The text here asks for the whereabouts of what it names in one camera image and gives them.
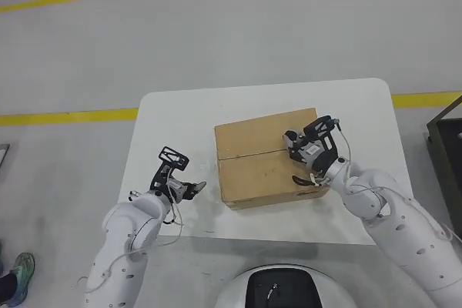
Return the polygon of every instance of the black metal frame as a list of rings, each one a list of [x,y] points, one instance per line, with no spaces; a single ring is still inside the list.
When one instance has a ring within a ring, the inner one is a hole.
[[[454,225],[456,234],[462,239],[462,194],[457,184],[456,176],[450,164],[447,151],[442,140],[442,135],[438,127],[440,121],[449,112],[454,110],[462,103],[462,95],[446,107],[440,114],[427,123],[430,137],[427,140],[427,148],[430,153],[431,161],[440,183],[441,191],[447,204],[450,219]]]

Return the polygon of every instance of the wire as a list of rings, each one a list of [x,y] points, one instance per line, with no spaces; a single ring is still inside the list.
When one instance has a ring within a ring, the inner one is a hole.
[[[178,233],[178,236],[176,237],[175,240],[173,240],[172,242],[169,242],[169,243],[163,243],[163,244],[159,244],[159,245],[156,245],[154,246],[154,248],[156,247],[164,247],[164,246],[169,246],[169,245],[172,245],[174,243],[176,243],[178,241],[178,239],[181,237],[182,235],[182,231],[183,231],[183,217],[182,217],[182,213],[179,211],[179,207],[176,205],[175,203],[175,200],[174,198],[172,197],[172,193],[171,193],[171,189],[169,188],[169,176],[168,176],[168,179],[166,180],[166,187],[168,188],[168,192],[169,192],[169,198],[171,199],[171,210],[172,210],[172,213],[174,215],[174,218],[172,220],[171,223],[175,223],[176,225],[179,226],[179,233]],[[176,207],[176,211],[178,212],[178,216],[179,216],[179,223],[175,221],[175,218],[176,218],[176,214],[175,214],[175,208]],[[151,249],[152,246],[149,246],[149,247],[146,247],[146,248],[141,248],[141,249],[137,249],[137,250],[133,250],[133,251],[130,251],[130,252],[127,252],[127,253],[123,253],[122,255],[120,256],[117,256],[108,266],[108,269],[105,270],[104,272],[102,272],[102,275],[101,275],[101,278],[102,278],[102,282],[96,287],[96,288],[93,288],[93,289],[89,289],[89,290],[86,290],[84,291],[84,294],[90,294],[90,293],[93,293],[97,290],[99,290],[106,282],[106,280],[108,280],[108,278],[111,276],[111,268],[113,267],[113,265],[116,263],[116,261],[120,260],[121,258],[124,258],[126,256],[130,256],[134,253],[145,253],[147,252],[147,250]],[[86,276],[82,276],[80,277],[78,280],[77,280],[77,285],[79,284],[79,282],[82,280],[82,279],[88,279],[88,277]]]

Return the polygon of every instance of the white robot body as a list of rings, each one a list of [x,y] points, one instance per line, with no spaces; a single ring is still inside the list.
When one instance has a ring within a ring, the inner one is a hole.
[[[255,269],[250,269],[243,274],[237,276],[234,280],[231,280],[224,290],[219,295],[216,308],[243,308],[243,307],[255,307],[253,299],[249,298],[249,302],[246,302],[246,293],[249,288],[249,281],[253,274],[267,271],[267,270],[300,270],[310,275],[315,286],[310,293],[318,292],[322,307],[342,307],[342,308],[356,308],[356,304],[353,299],[350,297],[349,293],[334,279],[328,277],[324,273],[321,273],[317,270],[310,269],[309,267],[299,266],[299,265],[289,265],[289,264],[275,264],[268,266],[261,266]],[[278,287],[277,291],[280,292],[281,281],[276,281]],[[270,285],[272,292],[270,295],[273,295],[274,289],[273,285]]]

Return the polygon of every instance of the box lid flap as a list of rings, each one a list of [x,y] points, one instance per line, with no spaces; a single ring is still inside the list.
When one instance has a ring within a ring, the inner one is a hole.
[[[283,133],[288,129],[302,132],[314,120],[316,111],[309,108],[216,126],[217,159],[285,149]]]

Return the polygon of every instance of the cardboard box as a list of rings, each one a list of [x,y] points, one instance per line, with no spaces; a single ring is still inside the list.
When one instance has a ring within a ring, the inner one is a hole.
[[[327,188],[292,181],[292,175],[308,179],[310,174],[289,158],[283,144],[286,130],[303,131],[315,119],[311,108],[216,126],[223,202],[232,209],[245,209],[325,195]]]

